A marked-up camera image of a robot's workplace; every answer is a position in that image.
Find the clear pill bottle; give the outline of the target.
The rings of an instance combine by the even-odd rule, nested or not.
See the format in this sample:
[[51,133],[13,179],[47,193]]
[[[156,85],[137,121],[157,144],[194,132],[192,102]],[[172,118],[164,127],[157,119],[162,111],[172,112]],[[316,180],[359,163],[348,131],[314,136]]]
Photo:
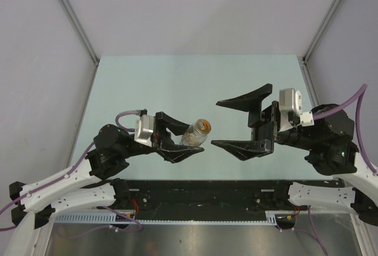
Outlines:
[[200,147],[211,132],[211,124],[206,119],[198,119],[181,137],[180,144],[184,146]]

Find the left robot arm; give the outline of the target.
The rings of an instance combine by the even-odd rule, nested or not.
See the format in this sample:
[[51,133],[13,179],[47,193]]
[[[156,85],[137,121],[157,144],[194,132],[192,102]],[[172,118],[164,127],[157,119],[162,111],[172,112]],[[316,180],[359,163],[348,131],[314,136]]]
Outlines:
[[119,113],[115,124],[103,126],[79,160],[35,183],[14,182],[9,186],[11,221],[17,227],[27,216],[40,228],[59,213],[80,208],[122,209],[132,201],[127,182],[115,178],[125,170],[127,159],[157,153],[165,161],[179,163],[204,151],[202,147],[176,144],[171,135],[182,136],[189,125],[164,112],[147,110]]

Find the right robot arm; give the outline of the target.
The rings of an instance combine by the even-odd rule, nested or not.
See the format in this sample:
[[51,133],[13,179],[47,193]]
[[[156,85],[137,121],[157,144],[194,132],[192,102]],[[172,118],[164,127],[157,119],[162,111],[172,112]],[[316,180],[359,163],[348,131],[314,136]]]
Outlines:
[[213,140],[241,161],[273,153],[275,145],[308,151],[304,158],[320,175],[341,179],[346,188],[322,188],[292,182],[287,189],[272,195],[278,209],[295,206],[324,206],[358,216],[359,220],[377,225],[377,167],[364,161],[361,146],[353,143],[359,129],[356,120],[348,117],[345,104],[323,104],[304,112],[300,91],[282,89],[279,99],[262,108],[272,93],[270,83],[250,93],[216,104],[248,113],[250,140]]

